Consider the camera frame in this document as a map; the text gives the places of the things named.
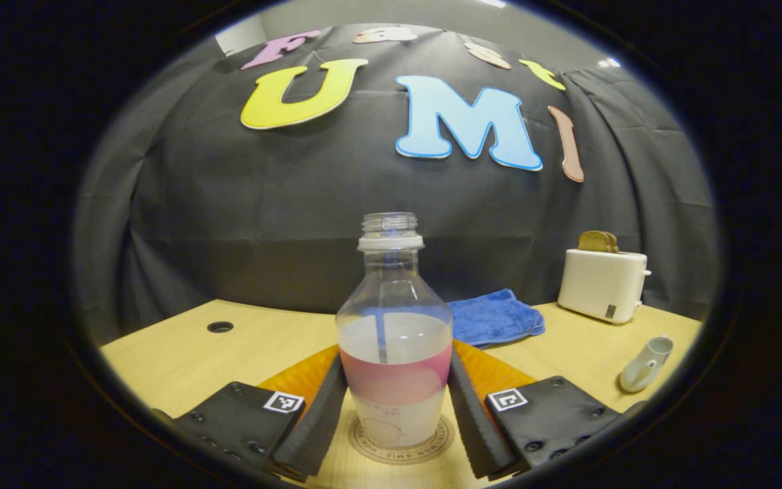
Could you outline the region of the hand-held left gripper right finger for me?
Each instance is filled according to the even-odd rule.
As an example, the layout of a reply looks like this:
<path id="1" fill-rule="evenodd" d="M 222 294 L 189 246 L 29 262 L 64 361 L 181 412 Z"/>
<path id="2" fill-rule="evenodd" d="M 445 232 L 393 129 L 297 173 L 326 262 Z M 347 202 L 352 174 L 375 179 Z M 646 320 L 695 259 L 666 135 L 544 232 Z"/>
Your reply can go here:
<path id="1" fill-rule="evenodd" d="M 448 390 L 478 479 L 545 471 L 627 419 L 567 378 L 535 380 L 469 344 L 452 347 Z"/>

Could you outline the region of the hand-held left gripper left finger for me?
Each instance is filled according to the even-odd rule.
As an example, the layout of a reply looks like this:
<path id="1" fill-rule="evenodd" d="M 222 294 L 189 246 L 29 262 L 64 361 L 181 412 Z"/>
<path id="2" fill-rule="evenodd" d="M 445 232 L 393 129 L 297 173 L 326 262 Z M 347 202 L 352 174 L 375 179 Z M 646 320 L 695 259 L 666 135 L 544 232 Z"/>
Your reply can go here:
<path id="1" fill-rule="evenodd" d="M 233 470 L 304 482 L 322 467 L 347 389 L 339 347 L 330 346 L 258 386 L 229 382 L 160 420 Z"/>

